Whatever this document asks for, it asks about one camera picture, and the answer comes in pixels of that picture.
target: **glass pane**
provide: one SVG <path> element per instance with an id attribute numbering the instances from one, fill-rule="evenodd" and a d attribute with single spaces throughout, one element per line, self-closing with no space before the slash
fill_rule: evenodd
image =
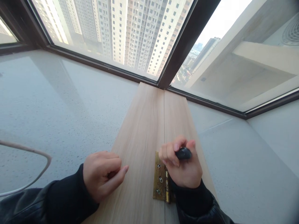
<path id="1" fill-rule="evenodd" d="M 33 0 L 55 45 L 158 80 L 192 0 Z"/>
<path id="2" fill-rule="evenodd" d="M 299 87 L 299 5 L 221 0 L 171 85 L 248 111 Z"/>
<path id="3" fill-rule="evenodd" d="M 0 44 L 15 43 L 17 39 L 0 17 Z"/>

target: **sky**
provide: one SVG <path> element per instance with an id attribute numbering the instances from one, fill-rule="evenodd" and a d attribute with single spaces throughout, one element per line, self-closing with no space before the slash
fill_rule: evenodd
<path id="1" fill-rule="evenodd" d="M 222 37 L 252 0 L 221 0 L 196 43 L 203 46 L 210 38 Z"/>

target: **dark brown window frame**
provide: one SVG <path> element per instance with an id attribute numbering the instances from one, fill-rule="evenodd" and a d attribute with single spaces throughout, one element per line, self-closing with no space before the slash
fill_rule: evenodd
<path id="1" fill-rule="evenodd" d="M 5 1 L 0 1 L 0 16 L 18 40 L 15 43 L 0 44 L 0 56 L 37 49 L 25 34 L 24 24 L 13 14 L 10 5 Z"/>
<path id="2" fill-rule="evenodd" d="M 2 44 L 0 46 L 0 55 L 43 49 L 137 83 L 144 82 L 157 88 L 168 90 L 186 97 L 191 102 L 245 120 L 299 99 L 299 91 L 296 91 L 246 113 L 203 99 L 170 85 L 219 2 L 220 0 L 195 0 L 193 2 L 158 81 L 54 45 L 31 0 L 20 0 L 17 2 L 5 0 L 4 3 L 0 2 L 0 16 L 19 40 L 17 43 Z"/>

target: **black leather jacket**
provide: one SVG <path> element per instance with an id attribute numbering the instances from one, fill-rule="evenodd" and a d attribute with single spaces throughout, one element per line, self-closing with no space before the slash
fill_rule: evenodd
<path id="1" fill-rule="evenodd" d="M 213 195 L 201 182 L 197 189 L 171 183 L 177 199 L 180 223 L 225 223 L 225 215 Z M 83 164 L 71 176 L 53 181 L 42 189 L 21 191 L 0 202 L 0 224 L 81 223 L 99 204 L 90 197 L 83 181 Z"/>

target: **hand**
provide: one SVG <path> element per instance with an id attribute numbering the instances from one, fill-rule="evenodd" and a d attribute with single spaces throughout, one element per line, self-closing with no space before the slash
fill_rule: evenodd
<path id="1" fill-rule="evenodd" d="M 178 160 L 175 155 L 181 147 L 187 147 L 192 156 L 188 160 Z M 174 142 L 163 144 L 159 151 L 159 158 L 168 169 L 171 179 L 176 185 L 184 188 L 197 188 L 202 179 L 202 168 L 195 150 L 195 141 L 180 135 Z"/>
<path id="2" fill-rule="evenodd" d="M 121 168 L 121 159 L 112 152 L 89 155 L 83 164 L 83 180 L 96 203 L 111 194 L 124 181 L 129 166 Z"/>

